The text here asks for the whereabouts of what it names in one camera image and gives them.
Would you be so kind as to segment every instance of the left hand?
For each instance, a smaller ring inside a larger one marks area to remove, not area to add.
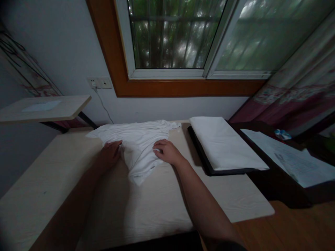
[[[99,169],[101,174],[104,174],[118,162],[120,158],[119,145],[121,144],[122,140],[114,141],[106,143],[101,149],[100,155],[95,162],[95,166]]]

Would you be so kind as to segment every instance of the hand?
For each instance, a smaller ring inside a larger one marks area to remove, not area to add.
[[[174,144],[166,139],[161,139],[157,141],[154,144],[153,149],[154,149],[155,155],[158,158],[174,166],[186,160],[182,156],[182,154],[178,151],[178,149],[174,146]]]
[[[106,143],[101,149],[100,155],[94,164],[101,174],[104,174],[118,162],[120,158],[119,145],[121,144],[122,140]]]

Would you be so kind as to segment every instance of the window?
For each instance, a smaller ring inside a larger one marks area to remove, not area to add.
[[[87,0],[119,97],[250,96],[328,0]]]

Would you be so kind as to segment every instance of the table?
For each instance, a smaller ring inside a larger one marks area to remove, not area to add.
[[[188,135],[188,121],[170,131],[169,140],[211,191],[231,222],[274,213],[247,175],[206,176]],[[18,250],[28,250],[102,148],[89,131],[58,135],[0,200],[4,233]],[[138,187],[129,182],[123,161],[96,189],[78,249],[99,250],[193,229],[178,180],[163,163]]]
[[[68,131],[67,128],[53,121],[72,120],[79,116],[91,127],[96,129],[98,128],[96,124],[81,111],[91,99],[90,95],[24,98],[0,110],[0,124],[40,122],[62,133],[66,133]],[[56,100],[61,102],[48,111],[22,111],[24,108],[37,103],[46,103]]]
[[[289,208],[308,208],[313,204],[335,200],[335,181],[328,181],[308,188],[301,187],[240,130],[260,131],[277,139],[274,135],[275,128],[262,121],[232,123],[230,125],[269,166],[269,170],[247,174],[268,200],[280,200]],[[304,149],[302,145],[293,140],[287,140],[285,144],[298,150]]]

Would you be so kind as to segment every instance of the black tray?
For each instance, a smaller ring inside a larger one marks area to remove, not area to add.
[[[197,136],[195,135],[195,132],[192,128],[192,126],[189,126],[187,128],[189,135],[191,136],[193,145],[200,157],[202,166],[205,170],[206,175],[208,176],[223,176],[223,175],[235,175],[235,174],[245,174],[250,172],[260,172],[258,169],[255,168],[242,168],[242,169],[231,169],[231,170],[221,170],[221,171],[215,171],[211,164],[209,163],[209,160],[202,148],[202,145],[200,144]]]

